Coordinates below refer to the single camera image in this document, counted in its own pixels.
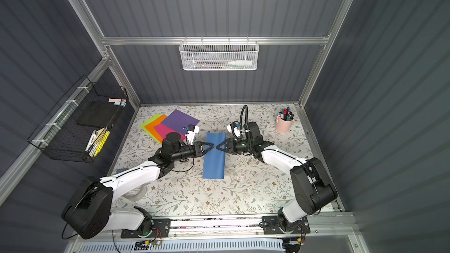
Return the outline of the magenta paper sheet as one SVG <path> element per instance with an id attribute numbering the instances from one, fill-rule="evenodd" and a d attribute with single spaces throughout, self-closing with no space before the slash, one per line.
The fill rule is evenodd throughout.
<path id="1" fill-rule="evenodd" d="M 159 142 L 162 142 L 162 140 L 165 139 L 165 137 L 169 133 L 176 132 L 175 130 L 165 126 L 164 124 L 158 124 L 158 125 L 154 126 L 154 130 L 158 134 Z"/>

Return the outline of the blue paper sheet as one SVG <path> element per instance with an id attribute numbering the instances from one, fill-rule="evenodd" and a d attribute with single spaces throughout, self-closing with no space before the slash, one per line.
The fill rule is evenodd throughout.
<path id="1" fill-rule="evenodd" d="M 204 179 L 224 179 L 226 153 L 217 149 L 217 147 L 226 140 L 226 133 L 206 134 L 206 142 L 213 144 L 214 147 L 205 155 L 203 163 Z"/>

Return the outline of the orange paper sheet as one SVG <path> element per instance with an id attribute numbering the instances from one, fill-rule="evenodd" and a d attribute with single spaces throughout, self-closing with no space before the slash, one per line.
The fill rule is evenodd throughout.
<path id="1" fill-rule="evenodd" d="M 166 115 L 155 115 L 153 116 L 147 123 L 144 124 L 144 130 L 157 142 L 162 142 L 162 137 L 159 132 L 156 130 L 156 126 L 161 124 L 163 120 L 166 119 Z"/>

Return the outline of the lime green paper sheet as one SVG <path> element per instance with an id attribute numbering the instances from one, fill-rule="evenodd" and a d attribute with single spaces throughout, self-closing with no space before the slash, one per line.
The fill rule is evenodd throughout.
<path id="1" fill-rule="evenodd" d="M 147 129 L 146 126 L 148 124 L 153 123 L 156 119 L 158 119 L 161 115 L 160 114 L 155 114 L 154 116 L 152 116 L 150 119 L 146 120 L 144 123 L 142 123 L 139 127 L 146 132 L 148 135 L 152 135 Z"/>

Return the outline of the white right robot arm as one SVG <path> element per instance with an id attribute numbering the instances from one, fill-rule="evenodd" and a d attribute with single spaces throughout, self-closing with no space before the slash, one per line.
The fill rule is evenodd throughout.
<path id="1" fill-rule="evenodd" d="M 231 155 L 250 155 L 264 164 L 290 175 L 294 198 L 277 214 L 280 229 L 293 231 L 299 220 L 320 212 L 338 197 L 338 191 L 318 158 L 304 159 L 281 150 L 264 140 L 255 122 L 248 120 L 248 106 L 241 109 L 240 119 L 228 127 L 232 133 L 217 150 Z"/>

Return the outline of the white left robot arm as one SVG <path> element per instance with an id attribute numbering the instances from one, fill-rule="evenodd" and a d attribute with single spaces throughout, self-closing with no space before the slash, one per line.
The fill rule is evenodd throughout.
<path id="1" fill-rule="evenodd" d="M 195 141 L 185 144 L 177 132 L 169 133 L 154 156 L 116 175 L 84 179 L 61 217 L 81 238 L 90 239 L 103 231 L 128 230 L 147 238 L 155 233 L 152 216 L 141 207 L 117 208 L 113 203 L 128 192 L 163 178 L 175 163 L 205 156 L 214 144 Z"/>

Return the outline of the purple paper sheet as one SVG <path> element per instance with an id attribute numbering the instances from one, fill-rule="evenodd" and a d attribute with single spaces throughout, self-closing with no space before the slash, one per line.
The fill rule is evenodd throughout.
<path id="1" fill-rule="evenodd" d="M 198 125 L 199 120 L 191 117 L 190 115 L 181 112 L 179 110 L 174 110 L 170 115 L 168 115 L 163 122 L 162 125 L 178 132 L 180 135 L 186 135 L 186 129 L 189 125 Z"/>

